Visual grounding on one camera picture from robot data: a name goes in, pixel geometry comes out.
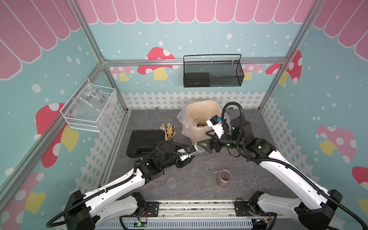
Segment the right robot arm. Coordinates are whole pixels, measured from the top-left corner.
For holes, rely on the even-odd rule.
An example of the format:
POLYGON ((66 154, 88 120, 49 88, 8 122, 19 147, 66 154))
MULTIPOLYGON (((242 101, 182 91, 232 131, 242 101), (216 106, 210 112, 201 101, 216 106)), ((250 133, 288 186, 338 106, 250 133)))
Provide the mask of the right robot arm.
POLYGON ((221 113, 214 112, 204 118, 210 128, 210 138, 201 145, 207 152, 220 152, 223 148, 235 149, 243 157, 272 173, 297 195, 297 198, 272 196, 255 192, 248 201, 236 201, 239 211, 253 216, 271 213, 295 218, 308 230, 331 230, 331 221, 337 209, 341 209, 366 230, 367 224, 340 202, 342 194, 327 190, 308 178, 290 164, 267 140, 254 137, 251 124, 245 120, 239 103, 227 103, 221 113))

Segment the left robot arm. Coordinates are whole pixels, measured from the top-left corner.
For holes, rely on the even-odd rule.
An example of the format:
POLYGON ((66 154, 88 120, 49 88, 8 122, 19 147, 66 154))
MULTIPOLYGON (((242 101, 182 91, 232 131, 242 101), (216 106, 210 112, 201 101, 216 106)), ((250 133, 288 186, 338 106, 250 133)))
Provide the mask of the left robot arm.
POLYGON ((198 151, 196 145, 184 146, 173 141, 160 141, 156 148, 133 163, 133 168, 120 178, 85 194, 70 195, 65 209, 46 223, 53 228, 65 225, 68 230, 93 230, 103 221, 108 205, 123 195, 163 175, 166 168, 183 168, 198 151))

